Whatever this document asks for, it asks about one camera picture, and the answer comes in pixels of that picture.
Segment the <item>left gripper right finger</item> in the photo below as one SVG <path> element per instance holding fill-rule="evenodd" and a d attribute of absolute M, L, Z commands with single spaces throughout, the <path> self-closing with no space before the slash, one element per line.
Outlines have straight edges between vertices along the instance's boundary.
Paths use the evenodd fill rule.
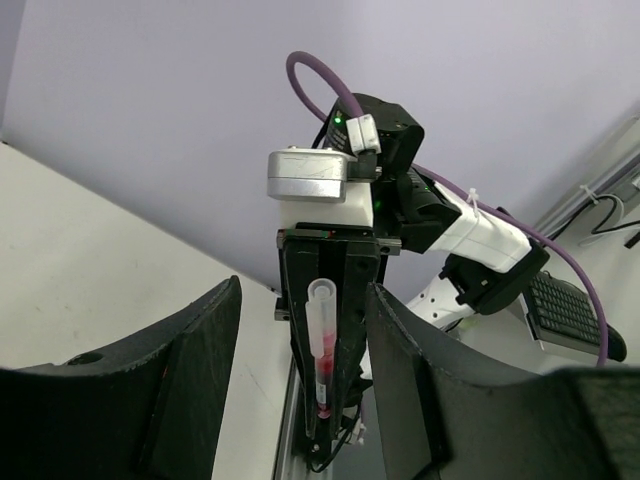
<path fill-rule="evenodd" d="M 538 375 L 486 356 L 370 284 L 365 325 L 390 479 L 635 479 L 639 372 Z"/>

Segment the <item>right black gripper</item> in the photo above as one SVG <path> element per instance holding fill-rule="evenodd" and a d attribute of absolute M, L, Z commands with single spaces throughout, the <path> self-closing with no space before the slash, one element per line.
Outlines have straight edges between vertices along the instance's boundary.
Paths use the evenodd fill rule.
<path fill-rule="evenodd" d="M 302 223 L 277 234 L 281 298 L 275 318 L 289 320 L 291 347 L 302 383 L 304 433 L 325 442 L 325 424 L 318 417 L 315 362 L 311 355 L 305 305 L 307 288 L 318 277 L 338 287 L 337 339 L 334 354 L 330 429 L 340 428 L 352 385 L 365 350 L 364 312 L 369 283 L 384 279 L 387 257 L 401 252 L 398 237 L 367 227 Z"/>

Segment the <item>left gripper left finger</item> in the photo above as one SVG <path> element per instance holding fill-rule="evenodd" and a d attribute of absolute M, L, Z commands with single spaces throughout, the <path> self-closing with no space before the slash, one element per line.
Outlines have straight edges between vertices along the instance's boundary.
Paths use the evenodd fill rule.
<path fill-rule="evenodd" d="M 230 277 L 182 310 L 60 364 L 1 372 L 5 479 L 208 479 L 242 290 Z"/>

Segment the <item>red pen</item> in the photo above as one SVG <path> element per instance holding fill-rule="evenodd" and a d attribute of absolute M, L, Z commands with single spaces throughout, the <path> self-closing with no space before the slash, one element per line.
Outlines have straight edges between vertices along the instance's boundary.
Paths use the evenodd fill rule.
<path fill-rule="evenodd" d="M 309 348 L 314 358 L 317 415 L 328 419 L 337 338 L 337 287 L 330 279 L 317 278 L 308 285 L 307 296 L 305 311 Z"/>

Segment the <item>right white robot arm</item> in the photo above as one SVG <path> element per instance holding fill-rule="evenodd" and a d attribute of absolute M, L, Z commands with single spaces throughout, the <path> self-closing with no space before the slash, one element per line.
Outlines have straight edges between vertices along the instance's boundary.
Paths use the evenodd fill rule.
<path fill-rule="evenodd" d="M 277 310 L 291 327 L 308 439 L 335 439 L 364 390 L 365 294 L 402 251 L 444 251 L 428 286 L 436 325 L 508 306 L 547 261 L 528 234 L 420 173 L 413 160 L 423 128 L 400 105 L 358 94 L 378 133 L 368 149 L 349 132 L 337 100 L 319 148 L 289 147 L 268 158 L 267 191 L 280 204 Z"/>

